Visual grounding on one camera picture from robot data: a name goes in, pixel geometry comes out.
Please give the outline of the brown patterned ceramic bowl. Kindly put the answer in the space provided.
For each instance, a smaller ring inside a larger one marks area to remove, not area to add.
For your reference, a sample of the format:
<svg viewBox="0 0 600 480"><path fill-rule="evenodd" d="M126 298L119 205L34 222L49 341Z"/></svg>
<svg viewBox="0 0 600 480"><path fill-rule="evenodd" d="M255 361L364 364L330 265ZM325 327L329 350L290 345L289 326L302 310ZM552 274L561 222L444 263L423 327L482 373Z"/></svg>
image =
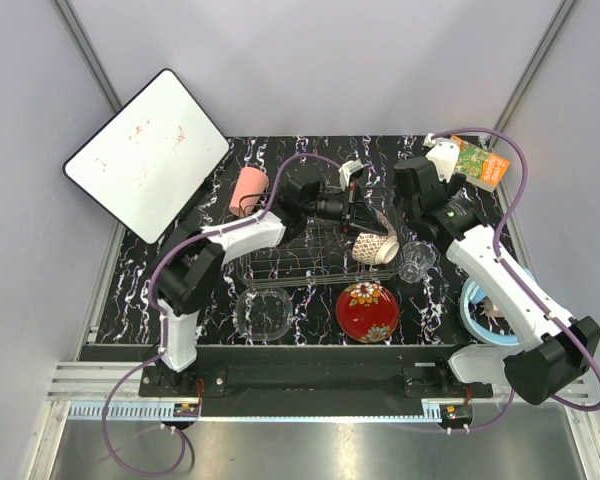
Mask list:
<svg viewBox="0 0 600 480"><path fill-rule="evenodd" d="M396 234L361 233L353 244L352 258L364 265L386 265L396 257L399 247Z"/></svg>

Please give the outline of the clear drinking glass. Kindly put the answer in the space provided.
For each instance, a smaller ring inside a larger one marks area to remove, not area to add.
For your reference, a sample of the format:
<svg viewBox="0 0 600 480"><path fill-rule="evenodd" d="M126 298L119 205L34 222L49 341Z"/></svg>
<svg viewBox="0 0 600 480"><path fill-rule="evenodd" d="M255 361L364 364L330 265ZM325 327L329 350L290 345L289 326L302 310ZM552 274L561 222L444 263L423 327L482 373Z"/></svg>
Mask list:
<svg viewBox="0 0 600 480"><path fill-rule="evenodd" d="M421 241L412 241L402 248L403 262L398 275L407 283L416 283L422 280L436 261L436 254L432 247Z"/></svg>

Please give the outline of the red floral plate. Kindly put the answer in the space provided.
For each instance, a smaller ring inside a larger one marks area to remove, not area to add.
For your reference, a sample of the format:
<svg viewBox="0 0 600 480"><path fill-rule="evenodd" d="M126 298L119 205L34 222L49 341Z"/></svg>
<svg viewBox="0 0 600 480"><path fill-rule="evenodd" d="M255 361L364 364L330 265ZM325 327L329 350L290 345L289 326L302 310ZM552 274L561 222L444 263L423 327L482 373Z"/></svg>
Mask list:
<svg viewBox="0 0 600 480"><path fill-rule="evenodd" d="M395 331L400 309L394 295L375 282L349 285L338 296L335 315L342 331L364 344L387 340Z"/></svg>

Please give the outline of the pink plastic cup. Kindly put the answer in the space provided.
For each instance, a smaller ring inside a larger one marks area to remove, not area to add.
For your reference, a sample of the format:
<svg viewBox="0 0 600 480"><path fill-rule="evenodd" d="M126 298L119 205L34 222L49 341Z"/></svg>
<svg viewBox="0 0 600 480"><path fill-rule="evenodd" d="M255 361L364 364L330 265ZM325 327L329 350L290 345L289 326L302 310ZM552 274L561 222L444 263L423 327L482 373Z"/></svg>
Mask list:
<svg viewBox="0 0 600 480"><path fill-rule="evenodd" d="M255 167L242 168L229 203L229 211L239 218L249 216L268 184L269 178L262 170Z"/></svg>

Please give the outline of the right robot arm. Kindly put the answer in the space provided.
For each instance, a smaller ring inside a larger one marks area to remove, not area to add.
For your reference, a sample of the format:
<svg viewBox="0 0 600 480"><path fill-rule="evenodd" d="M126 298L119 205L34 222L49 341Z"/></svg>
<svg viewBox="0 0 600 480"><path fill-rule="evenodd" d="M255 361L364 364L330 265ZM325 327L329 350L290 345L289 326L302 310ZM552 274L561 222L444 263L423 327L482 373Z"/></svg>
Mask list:
<svg viewBox="0 0 600 480"><path fill-rule="evenodd" d="M464 181L461 174L441 180L425 157L401 160L394 167L394 203L412 231L483 289L517 343L457 350L434 371L435 387L452 397L469 383L504 385L539 405L595 367L600 326L589 316L576 319L539 287L472 202L457 197Z"/></svg>

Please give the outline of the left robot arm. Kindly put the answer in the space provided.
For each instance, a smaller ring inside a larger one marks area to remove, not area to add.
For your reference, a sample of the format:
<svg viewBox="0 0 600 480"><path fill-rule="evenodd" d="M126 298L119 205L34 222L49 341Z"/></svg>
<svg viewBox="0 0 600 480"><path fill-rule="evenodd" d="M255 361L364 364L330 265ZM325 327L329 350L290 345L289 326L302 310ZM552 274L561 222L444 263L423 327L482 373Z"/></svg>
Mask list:
<svg viewBox="0 0 600 480"><path fill-rule="evenodd" d="M311 217L351 231L356 237L352 256L364 265L388 264L398 253L393 226L368 204L355 180L339 190L327 189L320 181L288 180L271 191L264 209L190 234L161 256L148 290L161 322L158 358L166 367L160 381L170 393L183 396L195 386L196 372L190 366L197 358L198 316L222 267L295 239Z"/></svg>

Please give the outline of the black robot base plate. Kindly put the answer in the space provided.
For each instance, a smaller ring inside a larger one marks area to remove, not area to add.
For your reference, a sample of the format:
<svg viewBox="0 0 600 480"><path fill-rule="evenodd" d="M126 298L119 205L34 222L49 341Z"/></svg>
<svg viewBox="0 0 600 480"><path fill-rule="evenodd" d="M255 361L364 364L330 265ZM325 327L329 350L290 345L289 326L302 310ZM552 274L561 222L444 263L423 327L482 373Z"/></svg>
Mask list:
<svg viewBox="0 0 600 480"><path fill-rule="evenodd" d="M378 391L409 399L487 398L484 384L462 384L446 361L457 346L202 346L181 373L162 362L142 370L142 397L227 398L244 391Z"/></svg>

